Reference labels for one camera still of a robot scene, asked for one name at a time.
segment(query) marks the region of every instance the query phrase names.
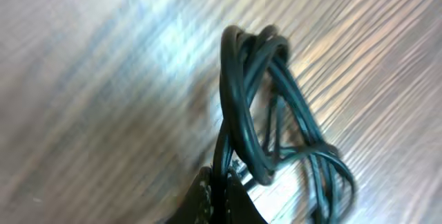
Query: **wooden table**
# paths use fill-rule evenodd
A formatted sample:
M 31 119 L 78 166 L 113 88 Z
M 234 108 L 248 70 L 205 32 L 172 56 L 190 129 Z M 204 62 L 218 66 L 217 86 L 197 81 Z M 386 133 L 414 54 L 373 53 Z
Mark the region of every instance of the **wooden table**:
M 154 223 L 222 119 L 222 30 L 276 24 L 358 181 L 348 223 L 442 223 L 442 0 L 0 0 L 0 223 Z M 302 223 L 298 164 L 251 192 Z

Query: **brown wooden surface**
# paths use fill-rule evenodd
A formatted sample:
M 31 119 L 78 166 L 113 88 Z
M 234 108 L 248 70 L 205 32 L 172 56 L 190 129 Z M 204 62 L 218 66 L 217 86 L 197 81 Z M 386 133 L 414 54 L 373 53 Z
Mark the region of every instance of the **brown wooden surface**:
M 442 0 L 0 0 L 0 223 L 154 223 L 210 160 L 222 30 L 276 24 L 359 185 L 349 223 L 442 223 Z M 251 196 L 303 222 L 299 165 Z

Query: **wooden floor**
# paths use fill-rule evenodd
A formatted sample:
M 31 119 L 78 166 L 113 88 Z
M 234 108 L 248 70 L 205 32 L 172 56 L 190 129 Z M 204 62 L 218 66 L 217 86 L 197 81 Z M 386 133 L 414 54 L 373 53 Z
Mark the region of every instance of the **wooden floor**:
M 358 182 L 348 223 L 442 223 L 442 0 L 0 0 L 0 223 L 173 212 L 210 161 L 230 24 L 289 38 Z M 250 193 L 268 221 L 304 222 L 301 171 Z

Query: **cable bundle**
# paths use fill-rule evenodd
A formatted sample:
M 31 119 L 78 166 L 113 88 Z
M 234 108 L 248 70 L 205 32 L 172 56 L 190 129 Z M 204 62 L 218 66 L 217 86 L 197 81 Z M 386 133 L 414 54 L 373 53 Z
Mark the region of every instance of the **cable bundle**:
M 317 205 L 315 223 L 336 223 L 351 209 L 356 183 L 339 152 L 327 144 L 300 89 L 287 68 L 288 41 L 267 26 L 259 35 L 236 26 L 226 28 L 221 41 L 220 97 L 224 120 L 213 157 L 213 199 L 215 215 L 222 215 L 224 191 L 233 151 L 247 165 L 253 179 L 270 185 L 275 171 L 287 162 L 302 158 L 311 165 Z M 249 107 L 265 72 L 272 79 L 266 136 L 258 142 Z M 302 134 L 305 145 L 283 147 L 282 111 L 284 101 Z M 273 149 L 270 151 L 271 115 L 276 114 Z M 345 187 L 351 187 L 349 203 L 341 207 Z

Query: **black cord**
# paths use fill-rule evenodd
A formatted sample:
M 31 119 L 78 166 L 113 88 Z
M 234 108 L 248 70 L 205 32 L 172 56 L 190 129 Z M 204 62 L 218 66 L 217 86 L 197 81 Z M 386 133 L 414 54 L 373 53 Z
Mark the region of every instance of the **black cord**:
M 339 159 L 337 148 L 327 144 L 304 97 L 287 68 L 288 41 L 267 26 L 258 35 L 229 26 L 222 34 L 220 97 L 224 120 L 213 157 L 213 202 L 215 218 L 224 213 L 224 191 L 233 151 L 244 161 L 253 179 L 270 185 L 275 171 L 287 162 L 307 158 L 311 165 L 317 206 L 315 223 L 337 223 L 351 209 L 356 183 L 351 171 Z M 260 146 L 249 111 L 262 77 L 272 78 L 266 136 Z M 305 146 L 281 147 L 284 102 L 297 122 Z M 271 114 L 276 113 L 273 151 L 269 150 Z M 344 187 L 351 187 L 349 203 L 343 209 Z

